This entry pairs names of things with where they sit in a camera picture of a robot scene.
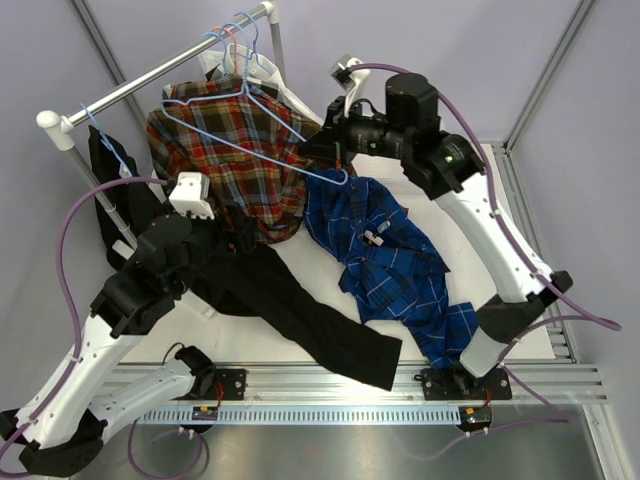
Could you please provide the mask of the blue hanger of black shirt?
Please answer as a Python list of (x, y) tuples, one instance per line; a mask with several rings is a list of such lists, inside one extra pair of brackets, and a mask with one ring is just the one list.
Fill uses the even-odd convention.
[(133, 177), (133, 173), (132, 173), (131, 169), (129, 168), (129, 166), (127, 165), (127, 163), (123, 159), (123, 157), (118, 153), (117, 149), (112, 144), (112, 142), (109, 140), (109, 137), (104, 132), (102, 126), (99, 123), (99, 121), (95, 118), (95, 116), (91, 113), (91, 111), (88, 109), (88, 107), (84, 103), (81, 103), (80, 106), (81, 106), (82, 110), (87, 114), (87, 116), (88, 116), (89, 120), (92, 122), (94, 128), (98, 131), (102, 144), (105, 146), (105, 148), (108, 151), (110, 151), (112, 153), (112, 155), (118, 161), (120, 176), (122, 178), (131, 178), (131, 177)]

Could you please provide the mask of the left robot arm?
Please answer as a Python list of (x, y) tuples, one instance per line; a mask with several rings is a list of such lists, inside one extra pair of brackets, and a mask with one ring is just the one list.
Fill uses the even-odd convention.
[(22, 447), (29, 475), (71, 477), (115, 434), (173, 400), (199, 400), (215, 384), (215, 365), (195, 346), (141, 379), (111, 393), (98, 392), (120, 361), (166, 317), (195, 276), (213, 259), (248, 253), (257, 222), (235, 204), (215, 219), (172, 213), (153, 220), (121, 270), (90, 305), (81, 343), (26, 406), (1, 414), (1, 436)]

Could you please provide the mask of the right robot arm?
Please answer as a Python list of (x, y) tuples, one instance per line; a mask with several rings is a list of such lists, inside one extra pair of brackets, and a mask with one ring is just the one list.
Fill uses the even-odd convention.
[(347, 166), (358, 154), (397, 160), (406, 178), (465, 235), (496, 288), (480, 307), (479, 327), (449, 375), (460, 395), (474, 397), (487, 387), (507, 348), (564, 299), (573, 280), (541, 260), (503, 213), (478, 141), (441, 129), (438, 106), (444, 96), (421, 74), (390, 71), (384, 112), (365, 116), (358, 101), (339, 96), (299, 152), (328, 166)]

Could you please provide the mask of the blue plaid shirt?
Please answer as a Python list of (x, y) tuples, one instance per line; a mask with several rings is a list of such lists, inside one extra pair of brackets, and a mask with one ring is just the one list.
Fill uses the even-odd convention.
[(355, 298), (362, 322), (398, 321), (433, 368), (454, 366), (478, 328), (476, 311), (451, 303), (448, 266), (382, 183), (336, 170), (310, 177), (303, 220), (343, 265), (339, 287)]

